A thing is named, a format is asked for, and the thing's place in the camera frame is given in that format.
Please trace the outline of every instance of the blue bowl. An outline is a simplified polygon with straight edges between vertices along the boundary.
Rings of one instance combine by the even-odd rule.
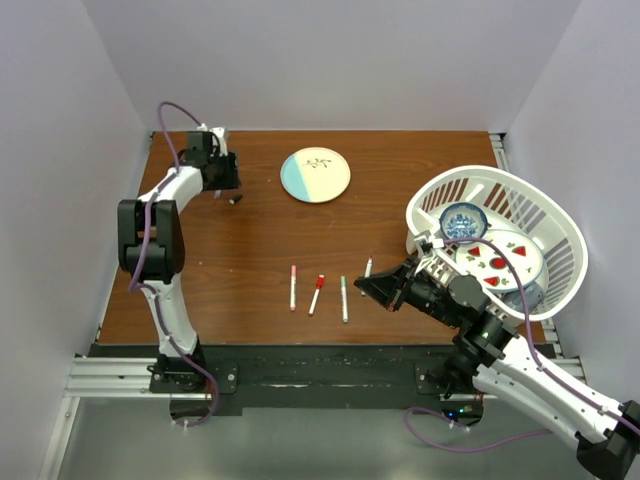
[[[483,237],[488,225],[487,216],[473,203],[449,205],[440,217],[440,228],[447,238]]]

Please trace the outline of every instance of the white wall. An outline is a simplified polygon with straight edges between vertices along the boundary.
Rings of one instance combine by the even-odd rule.
[[[506,144],[515,172],[585,235],[587,279],[557,328],[590,382],[622,401],[640,400],[639,18],[637,0],[583,0]]]
[[[232,128],[490,131],[511,126],[579,4],[83,1],[149,128],[171,99]]]
[[[0,478],[34,479],[145,128],[79,0],[0,3]]]

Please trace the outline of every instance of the pen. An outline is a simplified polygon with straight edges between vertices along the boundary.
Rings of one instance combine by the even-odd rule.
[[[318,303],[318,296],[320,295],[320,289],[324,283],[324,275],[318,275],[318,281],[316,282],[316,291],[313,293],[313,300],[311,300],[311,308],[309,308],[309,316],[313,316],[313,312],[316,309],[316,303]]]
[[[291,292],[289,295],[289,308],[291,311],[296,309],[296,266],[291,265]]]
[[[349,311],[347,310],[347,279],[340,277],[340,293],[342,293],[342,323],[349,323]]]
[[[371,255],[369,257],[369,260],[367,260],[367,266],[364,269],[364,277],[367,278],[371,275],[371,269],[373,268],[373,255]],[[364,293],[363,290],[360,290],[360,295],[362,295],[363,297],[366,297],[367,294]]]

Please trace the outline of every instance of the white plate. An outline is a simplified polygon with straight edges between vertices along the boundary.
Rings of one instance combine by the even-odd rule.
[[[347,161],[328,148],[298,150],[284,161],[280,170],[280,181],[285,190],[308,203],[333,200],[347,189],[350,180]]]
[[[542,272],[542,252],[526,235],[509,230],[488,230],[483,238],[491,241],[506,255],[524,287]],[[513,274],[502,258],[488,245],[460,245],[456,250],[455,261],[492,292],[505,293],[518,289]]]

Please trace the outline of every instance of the white laundry basket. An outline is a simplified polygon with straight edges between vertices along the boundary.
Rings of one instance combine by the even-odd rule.
[[[418,193],[407,207],[407,251],[416,250],[414,237],[425,230],[442,237],[440,215],[456,202],[482,207],[492,228],[519,230],[542,250],[546,267],[539,283],[546,290],[544,300],[530,315],[542,321],[557,314],[580,288],[587,271],[588,255],[582,233],[557,203],[537,188],[510,173],[492,167],[468,166],[438,175]],[[435,250],[426,272],[446,286],[456,275],[467,272],[454,261],[455,249]],[[507,307],[483,287],[491,299],[489,310],[506,323],[517,326],[524,315]]]

